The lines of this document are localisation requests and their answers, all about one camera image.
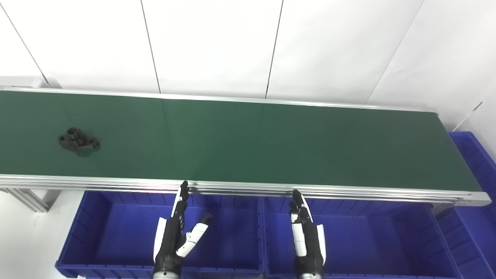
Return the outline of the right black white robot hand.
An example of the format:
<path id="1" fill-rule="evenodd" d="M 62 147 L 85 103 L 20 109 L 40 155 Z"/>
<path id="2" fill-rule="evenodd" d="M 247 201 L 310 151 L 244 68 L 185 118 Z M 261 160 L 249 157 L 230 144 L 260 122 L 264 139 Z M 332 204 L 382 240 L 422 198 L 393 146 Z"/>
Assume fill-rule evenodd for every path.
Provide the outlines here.
<path id="1" fill-rule="evenodd" d="M 298 279 L 322 279 L 327 256 L 324 226 L 313 222 L 308 203 L 298 189 L 293 189 L 289 205 L 295 274 Z"/>

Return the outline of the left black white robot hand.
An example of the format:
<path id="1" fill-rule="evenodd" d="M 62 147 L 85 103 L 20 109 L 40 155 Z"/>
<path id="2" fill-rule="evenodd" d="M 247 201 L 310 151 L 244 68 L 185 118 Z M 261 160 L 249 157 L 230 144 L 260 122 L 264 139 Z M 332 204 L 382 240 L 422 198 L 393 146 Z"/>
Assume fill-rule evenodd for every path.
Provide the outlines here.
<path id="1" fill-rule="evenodd" d="M 184 231 L 189 186 L 184 181 L 176 192 L 171 215 L 159 218 L 153 247 L 153 278 L 179 279 L 183 261 L 209 228 L 213 216 L 205 213 L 190 231 Z"/>

